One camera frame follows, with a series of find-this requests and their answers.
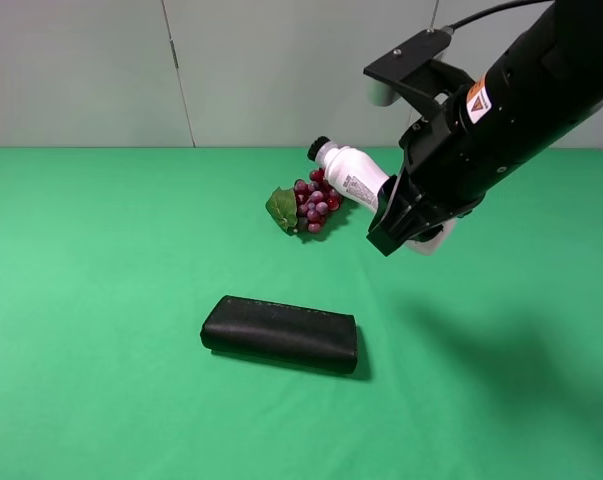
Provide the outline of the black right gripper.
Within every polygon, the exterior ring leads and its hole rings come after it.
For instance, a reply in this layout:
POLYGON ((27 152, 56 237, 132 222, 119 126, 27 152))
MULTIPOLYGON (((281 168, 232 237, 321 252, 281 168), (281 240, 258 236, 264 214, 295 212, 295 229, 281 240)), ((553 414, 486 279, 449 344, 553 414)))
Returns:
POLYGON ((466 85, 429 109, 401 138, 404 162, 377 194, 368 241, 384 256, 402 247, 432 255, 450 235, 454 218, 480 204, 485 189, 474 185, 478 172, 476 135, 486 118, 483 84, 466 85))

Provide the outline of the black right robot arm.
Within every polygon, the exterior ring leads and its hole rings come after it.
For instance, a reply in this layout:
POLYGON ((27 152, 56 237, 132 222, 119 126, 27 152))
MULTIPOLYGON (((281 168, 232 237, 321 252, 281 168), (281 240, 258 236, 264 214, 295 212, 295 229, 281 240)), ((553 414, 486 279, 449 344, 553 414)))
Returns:
POLYGON ((603 1, 553 2, 479 79, 440 59, 452 34, 420 32, 364 70, 420 115, 368 229, 383 254, 433 239, 603 105, 603 1))

